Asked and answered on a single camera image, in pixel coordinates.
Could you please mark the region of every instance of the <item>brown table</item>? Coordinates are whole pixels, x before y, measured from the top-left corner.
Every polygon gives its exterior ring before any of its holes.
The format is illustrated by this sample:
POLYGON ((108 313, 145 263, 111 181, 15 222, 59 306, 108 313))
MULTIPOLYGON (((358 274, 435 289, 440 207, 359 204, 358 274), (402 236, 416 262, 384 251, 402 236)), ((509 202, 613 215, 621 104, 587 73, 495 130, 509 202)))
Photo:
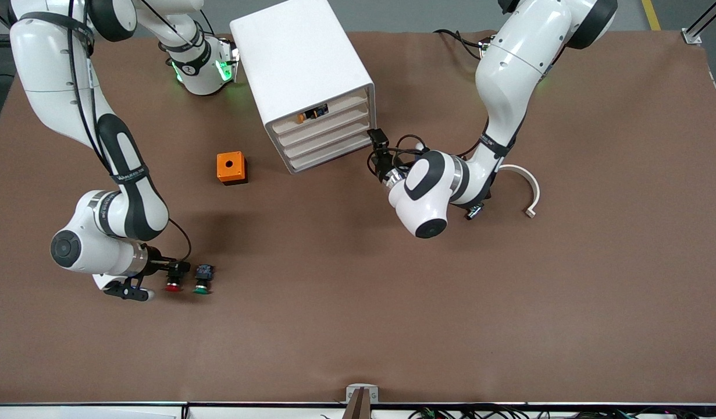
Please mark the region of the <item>brown table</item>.
MULTIPOLYGON (((351 34, 380 126, 461 152, 485 124, 476 61, 437 34, 351 34)), ((537 88, 473 222, 400 224, 368 150, 289 175, 245 83, 195 97, 151 39, 97 48, 103 90, 156 186, 216 265, 213 293, 108 297, 48 247, 113 183, 15 83, 0 120, 0 402, 332 400, 716 402, 716 93, 677 32, 609 33, 537 88), (251 183, 224 187, 241 150, 251 183)), ((182 255, 179 232, 153 244, 182 255)))

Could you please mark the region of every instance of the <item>orange box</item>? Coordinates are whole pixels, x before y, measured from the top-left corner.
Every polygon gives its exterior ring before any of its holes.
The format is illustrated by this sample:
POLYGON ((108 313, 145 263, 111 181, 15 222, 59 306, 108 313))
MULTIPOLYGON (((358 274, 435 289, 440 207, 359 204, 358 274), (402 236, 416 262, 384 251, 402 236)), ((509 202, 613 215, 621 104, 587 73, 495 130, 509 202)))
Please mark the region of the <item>orange box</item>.
POLYGON ((224 185, 239 185, 249 181, 247 160, 241 151, 221 153, 216 159, 217 176, 224 185))

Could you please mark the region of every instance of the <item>table surface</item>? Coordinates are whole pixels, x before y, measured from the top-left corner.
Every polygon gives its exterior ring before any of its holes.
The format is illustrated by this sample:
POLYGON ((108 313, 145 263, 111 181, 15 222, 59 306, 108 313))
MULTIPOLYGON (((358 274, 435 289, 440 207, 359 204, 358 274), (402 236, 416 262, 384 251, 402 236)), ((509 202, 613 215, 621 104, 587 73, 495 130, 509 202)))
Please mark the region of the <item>table surface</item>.
MULTIPOLYGON (((350 34, 396 140, 461 152, 485 124, 476 61, 437 34, 350 34)), ((59 268, 52 235, 113 183, 44 127, 18 82, 0 121, 0 402, 716 402, 716 93, 677 32, 608 33, 537 87, 473 222, 414 239, 368 150, 289 175, 246 83, 196 97, 155 40, 99 45, 103 90, 134 133, 212 294, 105 296, 59 268), (241 150, 249 184, 222 186, 241 150)), ((174 228, 152 242, 182 255, 174 228)))

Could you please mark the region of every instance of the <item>white robotic arm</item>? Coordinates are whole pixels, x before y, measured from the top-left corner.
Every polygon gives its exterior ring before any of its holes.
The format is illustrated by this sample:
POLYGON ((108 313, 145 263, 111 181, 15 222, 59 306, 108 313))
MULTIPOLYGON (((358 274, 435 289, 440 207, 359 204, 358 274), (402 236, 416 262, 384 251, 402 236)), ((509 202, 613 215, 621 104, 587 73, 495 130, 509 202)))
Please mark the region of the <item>white robotic arm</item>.
POLYGON ((371 132, 379 180, 389 202, 417 237, 440 234, 448 203, 473 218, 526 114, 534 87, 564 46, 586 48, 613 21, 616 0, 498 0, 512 16, 491 41, 476 72, 476 85, 488 120, 472 157, 424 150, 408 172, 393 165, 383 133, 371 132))
POLYGON ((100 289, 123 299, 148 300, 152 293, 140 289, 143 275, 185 262, 162 257, 144 243, 163 231, 169 211, 129 128, 99 87, 89 59, 94 47, 90 24, 111 41, 131 37, 137 22, 147 24, 173 50, 169 53, 175 63, 190 70, 180 81, 190 92, 206 95, 232 79, 223 77, 223 67, 216 63, 220 58, 230 66, 231 51, 227 42, 203 35, 190 17, 175 15, 200 7, 201 0, 12 2, 17 19, 10 32, 12 50, 34 112, 50 129, 92 148, 119 188, 81 197, 70 222, 52 239, 52 258, 63 268, 94 275, 100 289), (153 3, 174 22, 171 34, 161 28, 163 17, 154 14, 159 12, 153 3), (138 279, 136 286, 131 278, 138 279))

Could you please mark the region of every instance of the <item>yellow line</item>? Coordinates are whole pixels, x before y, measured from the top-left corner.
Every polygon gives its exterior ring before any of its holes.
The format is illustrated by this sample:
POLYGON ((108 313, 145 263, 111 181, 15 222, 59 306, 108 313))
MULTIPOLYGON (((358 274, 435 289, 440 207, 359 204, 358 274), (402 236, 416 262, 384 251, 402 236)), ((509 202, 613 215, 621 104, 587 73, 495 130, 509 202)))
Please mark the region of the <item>yellow line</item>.
POLYGON ((647 21, 650 22, 650 29, 660 31, 660 22, 658 22, 658 15, 655 14, 653 1, 642 0, 642 7, 644 8, 644 13, 647 15, 647 21))

